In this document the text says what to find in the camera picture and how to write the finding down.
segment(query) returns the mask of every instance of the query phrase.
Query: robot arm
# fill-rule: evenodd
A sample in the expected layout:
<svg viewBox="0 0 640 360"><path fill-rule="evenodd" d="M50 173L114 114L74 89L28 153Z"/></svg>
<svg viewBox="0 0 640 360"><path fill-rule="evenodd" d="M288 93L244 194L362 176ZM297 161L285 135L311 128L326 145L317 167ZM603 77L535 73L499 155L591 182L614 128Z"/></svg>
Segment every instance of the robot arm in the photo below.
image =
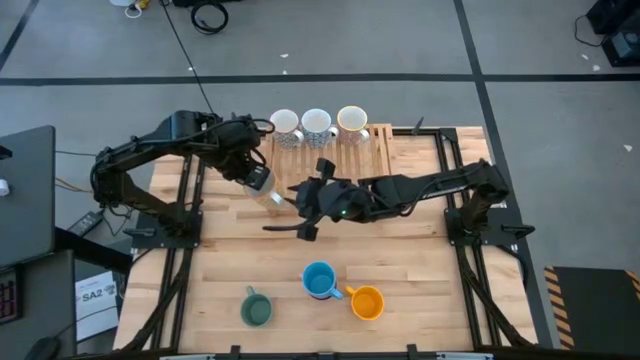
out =
<svg viewBox="0 0 640 360"><path fill-rule="evenodd" d="M349 179L333 177L335 165L318 159L320 178L309 177L293 186L296 200L289 200L306 220L289 227L264 227L270 231L297 230L298 237L314 241L318 232L315 225L324 216L334 222L348 220L368 223L397 216L409 216L419 201L472 189L471 201L461 209L461 226L469 233L477 233L487 226L490 206L502 202L509 189L495 166L480 159L479 162L443 173L409 178L404 175L380 176L360 179L353 184Z"/></svg>
<svg viewBox="0 0 640 360"><path fill-rule="evenodd" d="M198 156L230 181L260 189L269 175L264 157L256 150L260 130L250 115L223 121L216 114L178 111L163 120L158 128L116 148L101 151L91 169L94 199L101 207L128 205L158 219L169 234L187 230L178 204L165 203L137 187L127 171L164 155ZM257 154L260 161L251 154Z"/></svg>

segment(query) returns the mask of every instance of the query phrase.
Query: wooden tabletop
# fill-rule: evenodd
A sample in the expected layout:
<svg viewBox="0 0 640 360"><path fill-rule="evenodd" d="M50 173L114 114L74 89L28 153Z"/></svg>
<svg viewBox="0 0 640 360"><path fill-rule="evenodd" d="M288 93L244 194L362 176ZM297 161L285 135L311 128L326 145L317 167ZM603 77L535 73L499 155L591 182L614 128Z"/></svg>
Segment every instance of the wooden tabletop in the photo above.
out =
<svg viewBox="0 0 640 360"><path fill-rule="evenodd" d="M481 127L457 131L465 164L490 159ZM391 173L421 176L440 171L433 137L397 136L385 146L393 147L387 150ZM309 161L314 155L309 154ZM448 157L453 167L453 157ZM283 161L273 166L299 164ZM150 192L175 201L181 167L178 157L156 161ZM446 239L444 198L421 202L408 218L366 225L325 219L318 239L305 242L295 233L261 229L298 223L292 212L274 216L215 170L207 170L205 179L202 244L193 257L180 352L228 353L232 345L262 353L406 351L410 343L420 351L472 349L455 251ZM493 247L483 252L495 302L521 334L535 342L517 261ZM131 270L114 348L129 342L155 307L165 255L166 250L154 250ZM473 264L470 250L468 255ZM385 298L380 318L359 320L348 297L310 298L299 276L316 260L332 264L340 290L345 285L378 287ZM273 302L273 319L263 328L249 328L240 317L248 285ZM488 343L484 311L479 301L476 304ZM168 315L173 320L172 308ZM163 345L168 344L171 322L166 321Z"/></svg>

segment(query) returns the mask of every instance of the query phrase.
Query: white mug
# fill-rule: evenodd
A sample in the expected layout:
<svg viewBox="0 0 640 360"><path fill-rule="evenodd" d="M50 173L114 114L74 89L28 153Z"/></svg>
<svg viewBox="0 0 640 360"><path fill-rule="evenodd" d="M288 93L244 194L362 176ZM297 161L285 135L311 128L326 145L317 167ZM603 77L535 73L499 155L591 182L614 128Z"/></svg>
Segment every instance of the white mug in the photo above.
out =
<svg viewBox="0 0 640 360"><path fill-rule="evenodd" d="M302 132L312 149L320 149L336 140L338 128L331 125L331 115L322 109L307 110L302 115Z"/></svg>
<svg viewBox="0 0 640 360"><path fill-rule="evenodd" d="M338 112L340 126L340 142L355 145L369 141L369 132L364 129L367 125L367 113L357 106L345 106Z"/></svg>
<svg viewBox="0 0 640 360"><path fill-rule="evenodd" d="M269 121L275 127L273 138L280 146L285 149L291 149L300 146L304 141L304 134L298 127L298 115L289 109L281 109L274 112Z"/></svg>

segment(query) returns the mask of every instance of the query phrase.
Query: black cable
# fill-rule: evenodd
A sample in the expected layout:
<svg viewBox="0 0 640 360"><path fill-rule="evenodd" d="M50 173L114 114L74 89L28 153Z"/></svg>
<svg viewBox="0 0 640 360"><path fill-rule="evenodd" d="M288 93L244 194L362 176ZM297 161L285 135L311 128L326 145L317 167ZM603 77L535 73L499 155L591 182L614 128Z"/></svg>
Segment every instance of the black cable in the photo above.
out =
<svg viewBox="0 0 640 360"><path fill-rule="evenodd" d="M124 225L131 218L131 214L133 213L133 209L129 209L129 211L127 211L126 214L118 214L118 213L114 212L111 207L109 207L109 212L111 212L114 216L124 217L125 218L122 221L122 224L120 224L120 227L118 228L118 230L113 231L113 227L111 226L111 223L109 222L109 220L107 220L107 217L104 216L104 209L102 209L102 211L100 212L101 215L103 215L102 219L104 220L105 224L107 224L107 227L109 228L109 232L111 233L111 236L116 237L116 236L118 236L118 234L120 234L120 231L122 231L122 229L124 228Z"/></svg>
<svg viewBox="0 0 640 360"><path fill-rule="evenodd" d="M127 209L127 212L125 214L118 214L117 212L115 212L113 210L112 207L109 207L109 212L115 217L124 217L124 218L127 218L127 219L131 218L131 214L133 213L133 209L128 207L127 205L125 205L124 207Z"/></svg>
<svg viewBox="0 0 640 360"><path fill-rule="evenodd" d="M363 189L361 187L354 187L354 188L350 188L347 189L345 192L343 192L342 194L338 195L335 199L333 199L333 201L329 204L329 206L327 206L327 208L325 209L325 211L321 212L320 214L318 214L316 217L314 217L313 219L307 219L297 225L290 225L290 226L263 226L262 230L266 230L266 231L292 231L292 230L299 230L302 229L305 226L308 225L315 225L317 224L320 220L322 220L322 218L327 215L327 213L329 212L329 210L331 210L331 208L338 202L338 200L340 200L341 197L343 197L344 195L350 193L350 192L354 192L354 191L362 191L365 194L373 197L374 199L376 199L378 202L380 202L382 205L386 206L387 208L391 208L391 205L389 205L389 203L387 203L383 198L381 198L380 196L378 196L377 194L367 190L367 189Z"/></svg>
<svg viewBox="0 0 640 360"><path fill-rule="evenodd" d="M599 44L593 44L593 43L590 43L590 42L584 41L584 40L582 40L582 39L580 39L580 38L578 37L578 21L579 21L580 19L584 18L584 17L587 17L587 16L586 16L586 15L580 15L580 16L578 16L578 17L576 18L576 21L574 21L574 22L573 22L573 37L574 37L574 38L575 38L579 43L585 44L585 45L587 45L587 46L596 47L596 48L597 48L597 47L602 46L602 44L604 44L604 42L605 42L605 41L607 41L607 40L609 39L609 36L608 36L608 35L607 35L607 36L605 36L605 37L603 37L603 38L602 38L602 41L600 41L600 43L599 43Z"/></svg>
<svg viewBox="0 0 640 360"><path fill-rule="evenodd" d="M204 20L198 18L198 16L196 15L198 10L200 10L200 8L202 8L203 6L207 6L207 5L213 6L214 8L218 9L222 13L222 16L224 16L222 25L218 27L211 27ZM193 24L193 27L195 27L196 31L199 32L200 34L215 35L220 31L222 31L222 29L227 27L228 22L229 22L229 13L227 12L227 9L225 9L224 6L222 6L222 4L220 4L217 1L214 1L214 0L200 1L199 3L195 4L191 9L191 24Z"/></svg>
<svg viewBox="0 0 640 360"><path fill-rule="evenodd" d="M64 185L60 185L60 184L55 184L56 187L59 187L61 189L65 189L67 191L71 191L71 192L78 192L78 193L85 193L85 194L91 194L91 191L84 191L84 190L76 190L76 189L72 189L72 188L68 188Z"/></svg>
<svg viewBox="0 0 640 360"><path fill-rule="evenodd" d="M407 211L406 213L401 213L400 216L407 217L407 216L411 215L413 213L413 210L416 209L416 206L418 205L418 202L420 200L422 200L422 197L424 195L426 195L427 190L429 190L429 188L432 187L433 185L435 185L436 183L441 183L441 182L444 182L444 181L451 181L451 180L465 178L465 177L473 174L474 172L480 170L480 168L482 168L482 164L479 164L478 166L473 168L473 170L465 172L465 173L463 173L461 175L450 176L450 177L444 178L444 179L437 179L437 180L433 180L433 181L427 183L427 185L423 186L422 189L416 195L416 197L410 202L411 205L409 205L409 207L408 207L409 211Z"/></svg>
<svg viewBox="0 0 640 360"><path fill-rule="evenodd" d="M76 321L72 322L71 324L69 324L69 325L67 325L67 326L63 327L63 328L62 328L62 330L58 331L58 333L57 333L57 334L55 334L53 337L57 338L57 337L58 337L58 336L60 336L63 332L65 332L65 331L69 330L69 328L71 328L71 327L72 327L72 326L74 326L75 324L79 323L80 321L82 321L82 320L84 320L84 319L86 319L86 318L88 318L88 317L90 317L90 316L93 316L93 315L96 315L96 314L100 314L100 313L102 313L102 312L105 312L105 311L107 311L107 310L111 310L111 309L113 309L113 308L117 308L117 307L118 307L117 305L113 305L113 306L109 306L108 308L105 308L105 309L102 309L102 310L98 310L98 311L92 312L91 314L85 315L85 316L81 317L80 319L78 319L78 320L76 320Z"/></svg>
<svg viewBox="0 0 640 360"><path fill-rule="evenodd" d="M522 257L522 255L518 254L517 252L511 250L511 248L509 248L506 245L497 245L497 248L504 251L505 253L513 256L514 258L518 259L518 262L520 263L520 269L522 270L522 284L524 285L524 288L527 288L527 284L529 283L529 270L527 269L527 263L525 263L524 258Z"/></svg>
<svg viewBox="0 0 640 360"><path fill-rule="evenodd" d="M90 157L98 156L97 154L77 153L77 152L73 152L73 151L63 151L63 150L56 150L56 153L58 153L58 154L66 154L66 155L77 155L77 156L90 156Z"/></svg>
<svg viewBox="0 0 640 360"><path fill-rule="evenodd" d="M196 82L198 83L198 87L200 88L200 92L202 93L202 96L204 97L204 101L207 103L207 107L209 108L209 111L211 111L213 113L213 108L211 107L211 103L209 103L209 98L207 97L207 94L204 92L204 88L202 87L202 83L200 82L200 77L198 76L198 72L196 71L195 66L193 66L193 63L191 62L191 58L189 57L189 54L187 54L187 50L185 50L184 45L182 44L182 40L180 40L180 36L178 35L178 32L176 31L176 27L173 25L173 21L171 20L171 16L169 16L169 11L167 11L167 5L165 5L165 3L162 0L160 2L162 4L162 9L164 9L164 13L167 16L167 20L169 21L169 25L171 25L171 30L173 30L173 34L176 36L176 39L178 40L178 44L180 44L180 48L182 49L182 53L184 54L184 57L187 58L187 62L189 63L189 66L191 67L191 71L193 71L193 76L196 78Z"/></svg>
<svg viewBox="0 0 640 360"><path fill-rule="evenodd" d="M141 252L141 253L140 253L140 255L139 255L138 257L136 257L135 259L133 259L133 261L131 262L131 267L133 267L133 265L134 265L135 263L137 263L137 262L138 262L138 260L142 259L143 257L145 257L145 255L147 255L148 253L150 253L150 252L151 252L151 250L153 250L153 249L147 249L147 250L145 250L145 251Z"/></svg>

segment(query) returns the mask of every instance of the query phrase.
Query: black desk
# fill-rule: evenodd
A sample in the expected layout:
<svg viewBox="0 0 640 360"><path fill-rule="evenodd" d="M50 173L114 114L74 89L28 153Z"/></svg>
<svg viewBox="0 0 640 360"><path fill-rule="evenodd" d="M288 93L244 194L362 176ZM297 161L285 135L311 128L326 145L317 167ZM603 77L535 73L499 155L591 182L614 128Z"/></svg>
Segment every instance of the black desk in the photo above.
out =
<svg viewBox="0 0 640 360"><path fill-rule="evenodd" d="M0 358L22 360L40 338L54 336L76 321L73 252L34 260L22 271L21 319L0 326ZM58 356L76 354L76 328L60 334Z"/></svg>
<svg viewBox="0 0 640 360"><path fill-rule="evenodd" d="M0 138L13 152L0 160L0 179L11 189L0 197L0 268L54 249L54 136L53 127L43 126Z"/></svg>
<svg viewBox="0 0 640 360"><path fill-rule="evenodd" d="M0 145L12 152L0 160L11 189L0 197L0 268L19 264L22 288L22 318L0 325L0 358L13 360L75 324L74 259L127 274L131 257L55 227L52 126L0 137ZM75 355L75 326L58 338L58 356Z"/></svg>

